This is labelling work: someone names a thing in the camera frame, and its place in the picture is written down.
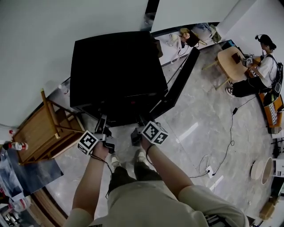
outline black cap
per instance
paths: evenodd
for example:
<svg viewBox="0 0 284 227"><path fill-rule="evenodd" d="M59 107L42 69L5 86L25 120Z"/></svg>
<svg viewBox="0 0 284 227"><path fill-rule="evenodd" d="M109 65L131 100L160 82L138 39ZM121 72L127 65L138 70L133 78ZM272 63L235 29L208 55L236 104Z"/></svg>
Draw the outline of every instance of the black cap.
<svg viewBox="0 0 284 227"><path fill-rule="evenodd" d="M260 39L258 39L258 41L268 46L270 46L273 43L268 35L262 35Z"/></svg>

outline black pants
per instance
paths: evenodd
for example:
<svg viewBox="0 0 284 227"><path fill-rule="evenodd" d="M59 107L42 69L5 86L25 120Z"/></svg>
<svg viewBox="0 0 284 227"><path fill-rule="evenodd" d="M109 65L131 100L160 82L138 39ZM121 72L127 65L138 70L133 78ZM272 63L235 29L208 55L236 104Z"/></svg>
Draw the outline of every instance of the black pants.
<svg viewBox="0 0 284 227"><path fill-rule="evenodd" d="M261 79L257 76L249 78L238 83L234 83L233 95L236 97L245 97L251 94L261 93L267 87L263 84Z"/></svg>
<svg viewBox="0 0 284 227"><path fill-rule="evenodd" d="M117 167L112 174L108 193L116 189L119 186L129 184L136 181L148 181L148 180L162 180L160 175L150 169L144 162L136 162L134 165L134 173L136 179L130 177L127 173L127 170L123 167Z"/></svg>

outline white t-shirt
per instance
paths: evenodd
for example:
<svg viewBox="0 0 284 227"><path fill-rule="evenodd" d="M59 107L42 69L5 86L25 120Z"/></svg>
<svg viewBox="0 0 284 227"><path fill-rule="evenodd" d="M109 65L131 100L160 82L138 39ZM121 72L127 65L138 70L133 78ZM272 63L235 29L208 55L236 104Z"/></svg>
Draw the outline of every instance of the white t-shirt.
<svg viewBox="0 0 284 227"><path fill-rule="evenodd" d="M261 81L267 87L270 87L274 81L277 73L277 63L271 57L264 56L264 59L261 61L261 66L258 68L258 71L263 77L260 76Z"/></svg>
<svg viewBox="0 0 284 227"><path fill-rule="evenodd" d="M64 226L208 227L205 215L225 218L231 227L249 226L239 209L202 186L182 189L177 200L163 181L138 181L114 189L107 204L108 215L96 220L85 210L73 209Z"/></svg>

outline sneaker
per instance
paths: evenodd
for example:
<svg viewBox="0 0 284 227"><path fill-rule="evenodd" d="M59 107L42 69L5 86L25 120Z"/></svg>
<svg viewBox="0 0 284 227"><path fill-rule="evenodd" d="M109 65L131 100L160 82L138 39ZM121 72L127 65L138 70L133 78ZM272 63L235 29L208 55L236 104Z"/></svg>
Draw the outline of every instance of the sneaker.
<svg viewBox="0 0 284 227"><path fill-rule="evenodd" d="M110 161L114 169L116 169L118 166L121 166L119 159L117 158L117 155L115 153L111 155Z"/></svg>
<svg viewBox="0 0 284 227"><path fill-rule="evenodd" d="M234 87L234 84L232 83L232 81L228 81L231 87Z"/></svg>
<svg viewBox="0 0 284 227"><path fill-rule="evenodd" d="M226 88L226 93L229 95L229 96L231 96L231 97L235 97L234 95L233 95L233 90L232 90L232 88L229 88L229 87L227 87Z"/></svg>
<svg viewBox="0 0 284 227"><path fill-rule="evenodd" d="M145 164L147 164L145 151L143 149L138 149L135 153L134 160L135 162L144 162Z"/></svg>

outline gray tile floor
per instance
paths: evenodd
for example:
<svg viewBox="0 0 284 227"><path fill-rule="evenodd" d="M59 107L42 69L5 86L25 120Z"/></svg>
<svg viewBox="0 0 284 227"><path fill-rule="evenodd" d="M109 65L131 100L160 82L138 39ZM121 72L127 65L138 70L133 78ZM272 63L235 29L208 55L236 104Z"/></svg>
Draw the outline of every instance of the gray tile floor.
<svg viewBox="0 0 284 227"><path fill-rule="evenodd" d="M204 65L214 61L220 50L216 45L201 51L176 106L156 119L170 134L161 149L188 176L205 173L207 162L214 171L217 169L230 141L232 111L253 98L231 98L225 93L225 87L216 91L215 87L225 80L219 66L201 70ZM180 59L175 64L163 67L167 81L182 61ZM93 131L96 120L87 115L83 115L83 118L86 128ZM233 120L232 137L235 145L229 147L227 157L217 174L212 179L202 176L192 180L195 184L211 187L217 179L224 176L213 190L214 193L235 204L245 214L257 217L269 196L272 178L262 185L260 181L252 180L249 172L256 159L272 155L272 138L267 133L264 116L256 98L241 107ZM130 134L135 127L136 125L127 125L111 128L119 141L118 156L122 162L127 162L126 168L131 176L134 176L131 160L137 147L131 146ZM69 214L88 157L74 146L57 157L56 161L64 176L51 182L47 188L59 206ZM109 180L110 172L105 166L96 217L107 214L105 195Z"/></svg>

